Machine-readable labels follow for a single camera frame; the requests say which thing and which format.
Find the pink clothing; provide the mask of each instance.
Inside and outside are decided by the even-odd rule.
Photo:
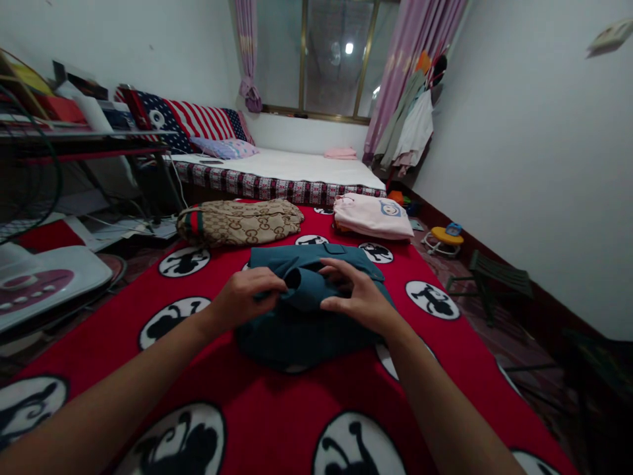
[[[323,156],[325,158],[335,158],[337,160],[356,160],[356,150],[352,147],[331,148]]]
[[[346,193],[334,200],[334,219],[341,226],[374,238],[413,237],[407,212],[393,200]]]
[[[394,162],[393,166],[399,166],[400,170],[398,170],[398,177],[402,178],[407,174],[407,170],[410,169],[413,165],[413,159],[415,158],[415,153],[414,152],[406,152],[401,154],[396,161]]]

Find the bed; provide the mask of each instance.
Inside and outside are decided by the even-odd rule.
[[[260,147],[261,152],[250,158],[218,166],[201,164],[204,158],[195,153],[189,142],[191,137],[240,139],[255,144],[240,111],[168,100],[122,88],[117,89],[115,97],[127,103],[138,124],[175,132],[160,139],[171,147],[178,176],[190,185],[187,194],[195,196],[187,199],[192,203],[223,197],[264,200],[283,197],[297,205],[331,206],[336,195],[349,192],[386,196],[384,184],[359,160],[330,160],[321,155]],[[146,138],[156,140],[153,136]],[[192,191],[191,186],[202,189]]]
[[[260,153],[222,165],[199,154],[175,154],[179,178],[185,183],[253,199],[284,198],[295,204],[333,205],[336,195],[359,193],[385,197],[385,186],[359,160],[331,160],[319,155],[259,147]]]
[[[364,247],[373,241],[369,249],[384,248],[367,255],[384,274],[398,311],[526,472],[576,473],[412,245],[341,236],[332,229],[331,215],[300,209],[305,215],[300,233],[266,246],[320,237],[319,242]],[[248,247],[209,251],[180,243],[0,389],[5,413],[0,439],[10,443],[12,434],[30,431],[149,347],[165,320],[186,318],[208,305],[249,258]],[[11,412],[27,405],[38,408],[38,417]],[[311,369],[275,371],[240,353],[232,334],[192,361],[112,469],[150,473],[161,464],[195,464],[208,474],[321,475],[337,467],[340,473],[435,473],[387,347],[368,347]]]

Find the striped pillow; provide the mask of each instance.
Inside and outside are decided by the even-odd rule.
[[[187,101],[163,99],[147,92],[132,91],[132,93],[135,101],[142,106],[142,112],[146,115],[145,122],[151,123],[154,130],[178,132],[178,137],[173,135],[161,137],[177,151],[193,153],[189,144],[189,139],[192,137],[215,141],[239,139],[254,144],[248,130],[245,130],[246,122],[241,112],[199,106]],[[119,88],[115,93],[115,100],[127,102]]]

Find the brown handbag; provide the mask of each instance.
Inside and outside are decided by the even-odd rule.
[[[301,230],[303,213],[287,200],[206,201],[180,213],[178,234],[191,245],[258,245]]]

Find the red blanket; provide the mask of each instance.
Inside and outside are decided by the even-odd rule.
[[[301,233],[269,245],[373,243],[364,247],[398,311],[527,473],[576,473],[412,245],[340,236],[331,215],[301,210]],[[208,305],[250,252],[181,249],[147,270],[0,390],[0,449]],[[116,473],[435,472],[387,348],[278,373],[240,354],[231,334],[194,359],[112,467]]]

